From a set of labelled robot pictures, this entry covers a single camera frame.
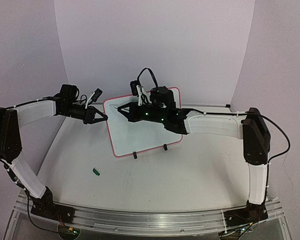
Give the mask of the pink-framed whiteboard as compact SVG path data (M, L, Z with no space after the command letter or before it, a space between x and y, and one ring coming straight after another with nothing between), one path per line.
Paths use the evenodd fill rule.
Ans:
M103 102L104 113L108 116L107 130L115 157L121 158L157 148L177 144L183 136L167 131L163 124L150 121L129 122L109 105L122 106L138 102L138 97L131 94L109 98Z

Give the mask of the green marker cap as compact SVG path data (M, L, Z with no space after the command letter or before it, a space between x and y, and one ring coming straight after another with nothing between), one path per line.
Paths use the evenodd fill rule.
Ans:
M97 176L100 175L100 173L99 173L95 168L93 168L92 171L93 171L93 173L94 173L95 175L97 175Z

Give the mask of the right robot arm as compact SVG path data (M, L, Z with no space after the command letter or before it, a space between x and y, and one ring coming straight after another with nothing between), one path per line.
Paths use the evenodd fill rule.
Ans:
M260 112L207 112L194 108L162 107L129 102L117 108L131 123L163 124L179 135L204 134L231 137L242 141L243 158L248 165L248 203L262 205L266 199L271 135Z

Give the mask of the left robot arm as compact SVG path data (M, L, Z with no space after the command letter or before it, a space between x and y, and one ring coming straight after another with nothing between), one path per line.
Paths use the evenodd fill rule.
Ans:
M107 121L108 117L92 106L103 93L102 90L98 88L93 91L85 103L78 100L79 93L77 86L63 84L54 96L0 107L0 162L15 184L35 199L47 195L48 188L21 156L23 147L20 130L28 124L53 116L81 120L85 125Z

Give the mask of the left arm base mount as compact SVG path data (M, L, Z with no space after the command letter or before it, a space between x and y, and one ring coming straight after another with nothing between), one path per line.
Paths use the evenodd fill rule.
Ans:
M56 204L53 201L53 193L47 187L41 198L35 198L30 195L32 200L31 214L59 221L63 224L70 224L73 222L75 209L73 207Z

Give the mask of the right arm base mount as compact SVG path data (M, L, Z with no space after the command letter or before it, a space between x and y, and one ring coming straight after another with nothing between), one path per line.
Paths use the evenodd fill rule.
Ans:
M226 211L224 218L227 227L236 227L267 220L268 212L265 203L259 205L247 202L243 208Z

